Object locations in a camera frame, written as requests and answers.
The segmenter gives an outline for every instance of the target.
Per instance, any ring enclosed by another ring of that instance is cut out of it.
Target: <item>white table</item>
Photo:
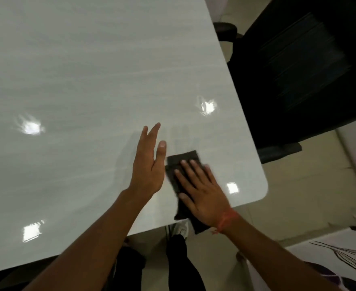
[[[59,254],[102,215],[158,121],[167,155],[197,150],[233,206],[265,196],[204,0],[0,0],[0,270]],[[176,205],[166,180],[130,234]]]

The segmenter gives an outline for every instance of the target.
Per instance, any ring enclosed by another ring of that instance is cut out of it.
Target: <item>white shoe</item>
[[[187,220],[180,221],[179,223],[176,223],[173,228],[173,232],[171,236],[174,235],[181,235],[185,239],[189,235],[189,222]]]

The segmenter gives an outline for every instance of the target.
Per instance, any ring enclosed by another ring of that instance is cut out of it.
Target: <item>red wrist string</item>
[[[229,208],[224,211],[224,213],[221,215],[221,220],[219,221],[217,228],[213,231],[213,234],[218,234],[219,232],[224,230],[225,227],[229,226],[230,223],[238,217],[239,214],[232,208]]]

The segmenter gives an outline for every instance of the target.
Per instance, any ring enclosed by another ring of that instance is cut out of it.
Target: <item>black office chair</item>
[[[356,0],[272,0],[228,62],[262,163],[301,151],[298,142],[356,120]]]

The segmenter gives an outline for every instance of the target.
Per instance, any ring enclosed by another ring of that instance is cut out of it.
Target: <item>forearm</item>
[[[116,202],[25,290],[101,290],[146,200],[123,191]]]
[[[241,217],[222,233],[252,263],[272,291],[340,290]]]

